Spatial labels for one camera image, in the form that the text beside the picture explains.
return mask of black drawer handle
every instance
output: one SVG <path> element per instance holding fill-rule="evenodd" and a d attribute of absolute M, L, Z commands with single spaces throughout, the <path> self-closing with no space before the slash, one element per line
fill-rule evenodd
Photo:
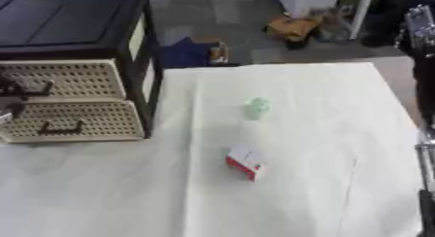
<path fill-rule="evenodd" d="M 0 82 L 0 97 L 34 97 L 34 96 L 49 96 L 54 85 L 53 81 L 48 81 L 41 91 L 25 91 L 18 83 L 1 79 Z"/>
<path fill-rule="evenodd" d="M 84 122 L 82 120 L 77 121 L 75 128 L 70 129 L 50 129 L 50 122 L 46 121 L 38 131 L 39 135 L 57 135 L 57 134 L 80 134 L 83 129 Z"/>

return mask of floor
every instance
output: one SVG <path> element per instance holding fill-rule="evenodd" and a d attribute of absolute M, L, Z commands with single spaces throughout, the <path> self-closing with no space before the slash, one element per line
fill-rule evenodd
<path fill-rule="evenodd" d="M 230 48 L 230 61 L 241 64 L 334 61 L 395 56 L 393 48 L 371 50 L 358 43 L 337 46 L 311 41 L 302 51 L 289 51 L 282 41 L 261 28 L 282 12 L 278 0 L 151 0 L 161 44 L 185 36 L 221 39 Z"/>

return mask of white paper sheet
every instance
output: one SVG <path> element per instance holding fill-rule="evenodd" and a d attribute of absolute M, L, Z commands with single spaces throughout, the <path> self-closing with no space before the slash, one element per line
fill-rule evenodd
<path fill-rule="evenodd" d="M 169 70 L 150 140 L 0 146 L 0 236 L 413 236 L 416 137 L 369 64 Z M 224 164 L 241 140 L 257 183 Z"/>

